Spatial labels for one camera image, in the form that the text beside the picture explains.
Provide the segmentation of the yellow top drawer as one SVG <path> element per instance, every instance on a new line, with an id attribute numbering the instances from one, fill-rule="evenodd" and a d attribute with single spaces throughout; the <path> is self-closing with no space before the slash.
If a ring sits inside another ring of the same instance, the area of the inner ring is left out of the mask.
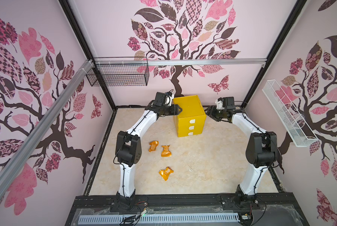
<path id="1" fill-rule="evenodd" d="M 206 115 L 197 115 L 197 116 L 188 116 L 177 117 L 177 126 L 179 128 L 189 128 L 194 126 L 194 128 L 203 128 L 206 120 Z"/>

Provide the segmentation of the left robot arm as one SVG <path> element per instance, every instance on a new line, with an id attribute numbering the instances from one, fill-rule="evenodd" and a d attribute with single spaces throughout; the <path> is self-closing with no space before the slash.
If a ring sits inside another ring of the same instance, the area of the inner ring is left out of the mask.
<path id="1" fill-rule="evenodd" d="M 155 99 L 145 107 L 142 116 L 127 131 L 117 135 L 114 164 L 120 167 L 120 186 L 116 194 L 119 204 L 127 208 L 134 205 L 134 177 L 136 164 L 142 155 L 141 138 L 160 117 L 176 116 L 182 112 L 179 105 L 173 104 L 174 94 L 157 92 Z"/>

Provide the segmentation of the yellow bottom drawer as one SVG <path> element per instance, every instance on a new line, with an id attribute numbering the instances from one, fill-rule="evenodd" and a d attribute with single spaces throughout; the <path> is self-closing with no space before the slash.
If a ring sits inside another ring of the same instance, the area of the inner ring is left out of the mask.
<path id="1" fill-rule="evenodd" d="M 190 130 L 190 128 L 178 128 L 178 137 L 188 137 L 199 135 L 203 132 L 203 128 L 194 128 Z"/>

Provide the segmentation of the yellow drawer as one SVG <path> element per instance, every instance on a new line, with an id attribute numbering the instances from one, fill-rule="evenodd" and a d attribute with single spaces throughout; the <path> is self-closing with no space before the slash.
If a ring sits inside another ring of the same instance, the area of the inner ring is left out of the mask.
<path id="1" fill-rule="evenodd" d="M 194 128 L 203 128 L 206 120 L 206 115 L 197 115 L 197 116 L 188 116 L 177 117 L 177 126 L 179 128 L 189 128 L 194 126 Z"/>
<path id="2" fill-rule="evenodd" d="M 178 125 L 178 133 L 179 134 L 186 134 L 193 133 L 193 134 L 201 134 L 204 128 L 204 123 L 184 123 Z"/>
<path id="3" fill-rule="evenodd" d="M 190 130 L 190 128 L 178 128 L 178 137 L 188 137 L 199 135 L 203 132 L 203 128 L 194 128 Z"/>

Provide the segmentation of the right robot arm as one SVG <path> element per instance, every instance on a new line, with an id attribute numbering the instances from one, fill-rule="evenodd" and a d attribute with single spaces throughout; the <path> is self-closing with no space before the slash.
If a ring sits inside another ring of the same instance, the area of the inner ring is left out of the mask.
<path id="1" fill-rule="evenodd" d="M 205 113 L 217 122 L 237 126 L 247 137 L 245 156 L 248 168 L 243 181 L 237 186 L 234 203 L 243 206 L 257 199 L 258 187 L 265 172 L 279 159 L 277 135 L 254 123 L 244 109 L 235 105 L 233 97 L 219 98 Z"/>

